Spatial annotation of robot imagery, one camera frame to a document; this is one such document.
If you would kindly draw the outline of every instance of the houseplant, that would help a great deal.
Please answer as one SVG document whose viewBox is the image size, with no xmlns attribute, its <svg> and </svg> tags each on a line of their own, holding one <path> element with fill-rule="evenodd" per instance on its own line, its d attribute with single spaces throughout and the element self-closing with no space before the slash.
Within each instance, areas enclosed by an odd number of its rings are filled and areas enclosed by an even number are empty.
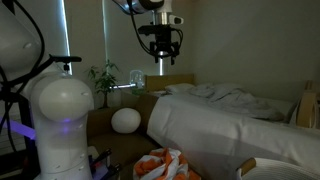
<svg viewBox="0 0 320 180">
<path fill-rule="evenodd" d="M 110 73 L 113 69 L 119 71 L 117 65 L 108 59 L 102 68 L 91 66 L 87 71 L 89 79 L 94 82 L 96 93 L 103 93 L 104 95 L 102 108 L 108 107 L 108 93 L 113 92 L 117 86 L 116 77 Z"/>
</svg>

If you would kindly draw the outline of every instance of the round white lamp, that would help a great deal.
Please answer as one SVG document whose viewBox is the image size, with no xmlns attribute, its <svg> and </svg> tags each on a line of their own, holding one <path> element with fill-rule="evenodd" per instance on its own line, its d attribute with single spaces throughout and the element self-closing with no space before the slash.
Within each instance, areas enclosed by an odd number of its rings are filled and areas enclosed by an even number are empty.
<svg viewBox="0 0 320 180">
<path fill-rule="evenodd" d="M 113 130 L 118 133 L 132 133 L 139 127 L 141 116 L 138 111 L 131 108 L 118 110 L 111 119 Z"/>
</svg>

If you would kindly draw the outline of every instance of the bed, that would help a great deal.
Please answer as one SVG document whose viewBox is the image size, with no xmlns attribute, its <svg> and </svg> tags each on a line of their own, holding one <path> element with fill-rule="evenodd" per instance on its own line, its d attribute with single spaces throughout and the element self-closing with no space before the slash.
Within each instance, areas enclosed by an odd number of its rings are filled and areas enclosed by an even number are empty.
<svg viewBox="0 0 320 180">
<path fill-rule="evenodd" d="M 307 82 L 290 122 L 268 121 L 208 106 L 188 93 L 163 95 L 164 87 L 194 83 L 192 74 L 146 76 L 146 90 L 159 99 L 147 134 L 163 147 L 181 150 L 205 179 L 234 179 L 249 158 L 266 158 L 320 173 L 317 85 Z M 287 116 L 293 103 L 265 99 Z"/>
</svg>

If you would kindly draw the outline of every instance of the wooden headboard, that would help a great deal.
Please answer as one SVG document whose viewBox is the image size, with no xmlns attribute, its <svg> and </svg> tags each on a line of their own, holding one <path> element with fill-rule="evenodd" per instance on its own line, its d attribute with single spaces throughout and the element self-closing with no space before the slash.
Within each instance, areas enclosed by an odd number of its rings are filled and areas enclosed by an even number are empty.
<svg viewBox="0 0 320 180">
<path fill-rule="evenodd" d="M 163 75 L 163 76 L 148 76 L 145 75 L 145 89 L 147 92 L 161 91 L 168 85 L 189 83 L 194 84 L 193 74 L 181 75 Z"/>
<path fill-rule="evenodd" d="M 307 81 L 298 109 L 297 126 L 319 128 L 319 95 L 320 84 Z"/>
</svg>

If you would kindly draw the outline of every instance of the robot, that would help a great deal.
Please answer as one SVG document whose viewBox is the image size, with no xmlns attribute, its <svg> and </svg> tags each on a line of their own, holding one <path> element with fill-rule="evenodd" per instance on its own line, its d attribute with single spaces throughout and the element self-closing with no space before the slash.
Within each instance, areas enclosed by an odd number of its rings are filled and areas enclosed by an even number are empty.
<svg viewBox="0 0 320 180">
<path fill-rule="evenodd" d="M 181 24 L 183 20 L 171 15 L 171 0 L 113 1 L 131 16 L 153 11 L 154 25 L 140 29 L 140 34 L 156 35 L 149 54 L 156 58 L 179 54 L 177 43 L 171 43 L 170 23 Z M 1 2 L 0 27 L 0 100 L 6 102 L 0 130 L 12 105 L 10 97 L 24 96 L 30 102 L 36 132 L 41 169 L 36 179 L 92 179 L 86 142 L 87 112 L 93 109 L 91 90 L 55 65 L 79 58 L 49 55 L 43 38 L 37 42 Z"/>
</svg>

